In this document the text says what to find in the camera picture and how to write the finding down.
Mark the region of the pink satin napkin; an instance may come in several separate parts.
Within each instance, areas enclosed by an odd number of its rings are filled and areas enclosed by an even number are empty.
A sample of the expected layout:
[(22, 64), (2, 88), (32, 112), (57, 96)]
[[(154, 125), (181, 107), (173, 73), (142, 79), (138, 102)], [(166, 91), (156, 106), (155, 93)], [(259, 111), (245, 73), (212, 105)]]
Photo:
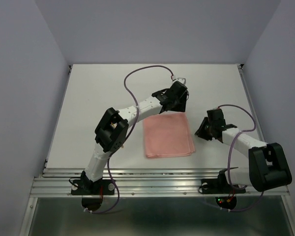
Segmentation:
[(143, 120), (146, 158), (190, 156), (195, 152), (185, 113), (154, 115)]

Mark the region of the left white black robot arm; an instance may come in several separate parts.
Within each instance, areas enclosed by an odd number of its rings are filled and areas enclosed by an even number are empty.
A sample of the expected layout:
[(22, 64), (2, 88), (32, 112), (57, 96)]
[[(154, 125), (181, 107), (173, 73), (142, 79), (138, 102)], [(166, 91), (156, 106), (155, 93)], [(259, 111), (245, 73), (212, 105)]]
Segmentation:
[(90, 194), (96, 193), (110, 158), (125, 143), (136, 123), (167, 111), (185, 112), (188, 95), (187, 87), (175, 81), (170, 88), (156, 91), (134, 106), (108, 108), (95, 129), (94, 151), (78, 186)]

